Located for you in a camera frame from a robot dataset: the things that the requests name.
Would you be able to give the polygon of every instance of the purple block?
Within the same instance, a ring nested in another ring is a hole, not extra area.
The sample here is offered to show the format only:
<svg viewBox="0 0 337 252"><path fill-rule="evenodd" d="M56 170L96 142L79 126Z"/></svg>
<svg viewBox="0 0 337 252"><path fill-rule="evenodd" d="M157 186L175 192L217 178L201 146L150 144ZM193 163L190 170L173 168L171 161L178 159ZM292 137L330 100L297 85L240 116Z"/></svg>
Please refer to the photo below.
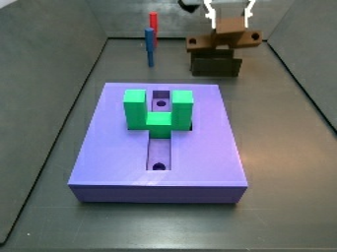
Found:
<svg viewBox="0 0 337 252"><path fill-rule="evenodd" d="M149 170L149 131L127 129L127 89L194 92L193 131L173 131L170 170ZM217 85L106 84L68 186L83 202L237 203L248 181Z"/></svg>

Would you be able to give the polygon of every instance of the blue rod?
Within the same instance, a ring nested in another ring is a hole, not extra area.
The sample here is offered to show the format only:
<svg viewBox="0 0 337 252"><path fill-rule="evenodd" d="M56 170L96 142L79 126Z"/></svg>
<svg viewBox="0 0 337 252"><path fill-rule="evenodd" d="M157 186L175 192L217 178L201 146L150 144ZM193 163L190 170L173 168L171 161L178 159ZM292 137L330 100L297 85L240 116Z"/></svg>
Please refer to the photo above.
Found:
<svg viewBox="0 0 337 252"><path fill-rule="evenodd" d="M147 51L147 64L149 67L154 66L153 51L154 51L154 28L145 29L145 42Z"/></svg>

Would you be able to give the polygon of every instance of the gray table surface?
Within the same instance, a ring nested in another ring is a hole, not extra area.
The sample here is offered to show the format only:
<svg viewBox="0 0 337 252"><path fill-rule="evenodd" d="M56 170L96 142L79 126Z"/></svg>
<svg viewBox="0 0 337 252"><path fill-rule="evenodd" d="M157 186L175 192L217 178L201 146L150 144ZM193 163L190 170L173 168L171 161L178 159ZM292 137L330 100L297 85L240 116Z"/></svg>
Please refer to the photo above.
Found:
<svg viewBox="0 0 337 252"><path fill-rule="evenodd" d="M183 40L110 40L3 249L337 248L336 135L269 45L231 78L194 78ZM66 183L106 82L219 84L250 188L235 206L82 204Z"/></svg>
<svg viewBox="0 0 337 252"><path fill-rule="evenodd" d="M294 1L269 43L337 132L336 9L334 0Z"/></svg>

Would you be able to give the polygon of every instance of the gray floor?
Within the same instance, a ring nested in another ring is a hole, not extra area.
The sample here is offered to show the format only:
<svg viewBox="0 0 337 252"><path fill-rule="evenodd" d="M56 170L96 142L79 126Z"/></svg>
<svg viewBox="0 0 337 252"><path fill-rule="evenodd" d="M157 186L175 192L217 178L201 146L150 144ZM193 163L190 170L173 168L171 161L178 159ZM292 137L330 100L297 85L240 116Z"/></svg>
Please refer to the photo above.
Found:
<svg viewBox="0 0 337 252"><path fill-rule="evenodd" d="M110 40L4 248L337 248L337 141L269 45L194 78L183 40ZM237 206L80 204L67 180L106 82L219 84L250 188Z"/></svg>

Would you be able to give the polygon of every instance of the wooden block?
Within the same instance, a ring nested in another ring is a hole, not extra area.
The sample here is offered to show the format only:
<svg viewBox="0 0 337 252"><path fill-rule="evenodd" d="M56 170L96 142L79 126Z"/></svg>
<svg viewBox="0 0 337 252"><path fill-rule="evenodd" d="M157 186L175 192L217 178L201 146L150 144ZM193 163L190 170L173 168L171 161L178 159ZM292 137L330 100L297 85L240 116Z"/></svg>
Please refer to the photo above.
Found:
<svg viewBox="0 0 337 252"><path fill-rule="evenodd" d="M211 48L211 36L210 35L199 35L199 36L189 36L186 37L186 49L187 52L199 49L210 49Z"/></svg>
<svg viewBox="0 0 337 252"><path fill-rule="evenodd" d="M246 31L241 34L217 37L214 46L227 45L229 48L254 47L262 43L262 33L260 31Z"/></svg>
<svg viewBox="0 0 337 252"><path fill-rule="evenodd" d="M233 59L233 57L234 57L233 49L201 49L191 52L191 66L197 58Z"/></svg>
<svg viewBox="0 0 337 252"><path fill-rule="evenodd" d="M244 17L218 19L215 21L215 34L217 35L244 33L245 31L246 31L246 28L245 28Z"/></svg>
<svg viewBox="0 0 337 252"><path fill-rule="evenodd" d="M237 77L242 59L195 58L193 63L194 76Z"/></svg>

